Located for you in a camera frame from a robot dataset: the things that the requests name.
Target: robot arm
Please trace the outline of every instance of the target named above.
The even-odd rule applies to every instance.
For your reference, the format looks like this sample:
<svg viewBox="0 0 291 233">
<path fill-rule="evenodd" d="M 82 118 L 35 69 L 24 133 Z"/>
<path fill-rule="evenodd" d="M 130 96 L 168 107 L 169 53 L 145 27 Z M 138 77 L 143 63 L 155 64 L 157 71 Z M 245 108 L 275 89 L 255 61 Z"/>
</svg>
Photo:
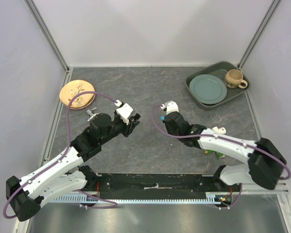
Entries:
<svg viewBox="0 0 291 233">
<path fill-rule="evenodd" d="M 180 142 L 188 147 L 217 151 L 243 163 L 236 166 L 220 166 L 214 174 L 217 186 L 255 182 L 266 189 L 273 190 L 275 188 L 283 167 L 273 159 L 252 149 L 252 147 L 257 147 L 265 150 L 286 164 L 286 160 L 270 140 L 265 138 L 261 138 L 260 141 L 242 140 L 222 134 L 218 135 L 205 126 L 190 125 L 179 113 L 178 106 L 173 101 L 163 104 L 161 108 L 166 111 L 166 116 L 162 117 L 162 120 L 169 134 L 177 136 L 204 135 L 179 138 Z"/>
<path fill-rule="evenodd" d="M 122 134 L 128 137 L 140 123 L 139 114 L 133 116 L 133 109 L 117 101 L 119 107 L 114 113 L 114 120 L 108 114 L 97 114 L 80 135 L 71 143 L 66 156 L 60 160 L 63 152 L 40 167 L 38 170 L 18 179 L 13 176 L 6 181 L 6 197 L 9 197 L 25 182 L 26 185 L 10 202 L 19 221 L 34 216 L 45 204 L 77 189 L 92 189 L 99 177 L 89 166 L 81 166 L 72 174 L 63 176 L 69 170 L 81 165 L 99 152 L 101 146 L 112 138 Z M 53 165 L 49 170 L 35 179 L 33 176 Z"/>
</svg>

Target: beige mug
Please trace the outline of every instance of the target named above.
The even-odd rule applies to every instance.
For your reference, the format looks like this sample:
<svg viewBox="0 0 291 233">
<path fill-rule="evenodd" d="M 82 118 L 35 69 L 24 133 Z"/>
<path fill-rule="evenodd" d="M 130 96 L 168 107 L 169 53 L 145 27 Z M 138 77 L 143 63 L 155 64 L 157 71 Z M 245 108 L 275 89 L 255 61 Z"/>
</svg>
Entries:
<svg viewBox="0 0 291 233">
<path fill-rule="evenodd" d="M 224 77 L 224 83 L 228 88 L 239 87 L 245 89 L 248 86 L 246 80 L 243 79 L 243 73 L 237 69 L 231 69 Z"/>
</svg>

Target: white wall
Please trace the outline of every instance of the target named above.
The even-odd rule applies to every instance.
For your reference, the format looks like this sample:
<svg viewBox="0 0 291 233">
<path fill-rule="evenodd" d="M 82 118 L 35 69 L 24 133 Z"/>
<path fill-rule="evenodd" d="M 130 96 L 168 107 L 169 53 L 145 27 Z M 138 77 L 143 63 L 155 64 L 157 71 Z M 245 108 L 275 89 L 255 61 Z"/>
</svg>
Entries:
<svg viewBox="0 0 291 233">
<path fill-rule="evenodd" d="M 2 216 L 5 181 L 38 168 L 63 80 L 24 1 L 0 1 L 0 233 L 15 222 Z"/>
<path fill-rule="evenodd" d="M 70 66 L 238 63 L 271 0 L 34 0 Z"/>
<path fill-rule="evenodd" d="M 280 4 L 243 72 L 262 136 L 273 141 L 291 169 L 291 0 Z M 288 181 L 291 193 L 291 179 Z"/>
</svg>

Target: mug handle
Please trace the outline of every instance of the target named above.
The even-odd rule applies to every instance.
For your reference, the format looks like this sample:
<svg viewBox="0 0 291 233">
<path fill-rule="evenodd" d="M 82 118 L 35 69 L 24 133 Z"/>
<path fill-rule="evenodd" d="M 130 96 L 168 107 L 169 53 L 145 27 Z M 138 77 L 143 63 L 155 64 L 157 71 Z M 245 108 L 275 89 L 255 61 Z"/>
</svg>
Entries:
<svg viewBox="0 0 291 233">
<path fill-rule="evenodd" d="M 248 83 L 246 80 L 242 80 L 241 84 L 238 85 L 239 88 L 241 89 L 245 89 L 246 87 L 248 87 Z"/>
</svg>

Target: green plate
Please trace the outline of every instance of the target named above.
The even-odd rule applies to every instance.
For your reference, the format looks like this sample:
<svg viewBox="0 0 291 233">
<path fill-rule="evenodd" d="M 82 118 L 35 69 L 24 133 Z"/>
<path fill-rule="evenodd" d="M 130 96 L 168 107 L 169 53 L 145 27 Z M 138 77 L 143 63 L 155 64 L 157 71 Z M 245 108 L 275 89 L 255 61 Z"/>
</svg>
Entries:
<svg viewBox="0 0 291 233">
<path fill-rule="evenodd" d="M 201 74 L 193 78 L 190 82 L 190 90 L 200 102 L 205 104 L 219 103 L 227 95 L 224 82 L 210 74 Z"/>
</svg>

